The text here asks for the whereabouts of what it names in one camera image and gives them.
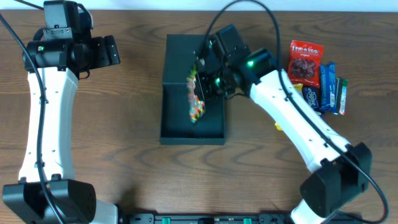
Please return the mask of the Haribo gummy bag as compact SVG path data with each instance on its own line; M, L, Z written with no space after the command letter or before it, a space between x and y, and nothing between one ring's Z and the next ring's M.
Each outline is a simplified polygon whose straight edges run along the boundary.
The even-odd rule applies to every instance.
M195 93L197 87L197 66L194 65L187 77L189 116L192 123L196 123L205 114L205 102Z

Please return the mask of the red candy bag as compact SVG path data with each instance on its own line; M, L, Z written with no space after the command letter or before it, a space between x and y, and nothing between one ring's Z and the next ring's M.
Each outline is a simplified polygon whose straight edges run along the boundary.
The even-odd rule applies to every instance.
M288 76L293 84L320 88L319 67L323 57L322 45L293 40L290 45Z

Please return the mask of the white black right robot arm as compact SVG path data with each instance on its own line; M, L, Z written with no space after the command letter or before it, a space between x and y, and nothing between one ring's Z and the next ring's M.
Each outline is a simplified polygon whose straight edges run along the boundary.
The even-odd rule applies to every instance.
M332 130L276 65L266 49L240 49L231 57L206 49L193 66L194 92L207 102L240 89L281 126L311 173L300 186L302 201L290 218L294 223L324 223L368 188L372 154L363 143L352 146Z

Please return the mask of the yellow snack bag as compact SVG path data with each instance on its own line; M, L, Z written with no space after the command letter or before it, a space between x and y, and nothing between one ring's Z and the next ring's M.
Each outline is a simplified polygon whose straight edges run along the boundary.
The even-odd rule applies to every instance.
M294 86L294 88L296 89L296 91L298 92L298 94L299 94L301 97L303 97L303 93L302 93L303 85L302 85L301 83L298 83L298 84L293 84L293 86ZM282 130L282 128L279 126L278 123L275 123L275 127L276 127L277 130L279 130L279 131Z

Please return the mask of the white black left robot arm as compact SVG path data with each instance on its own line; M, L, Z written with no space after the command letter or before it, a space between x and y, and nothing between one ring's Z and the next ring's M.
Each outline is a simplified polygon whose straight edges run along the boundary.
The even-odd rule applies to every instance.
M119 223L119 208L75 179L72 113L80 73L120 63L114 37L33 40L24 52L30 87L27 149L4 204L25 223Z

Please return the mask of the black box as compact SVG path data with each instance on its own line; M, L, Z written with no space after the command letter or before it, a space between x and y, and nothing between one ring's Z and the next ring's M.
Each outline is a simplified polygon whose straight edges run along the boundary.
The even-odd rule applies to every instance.
M195 61L193 51L202 40L202 35L167 35L160 127L163 145L223 145L226 142L223 98L206 102L205 114L196 123L191 122L188 113L187 77Z

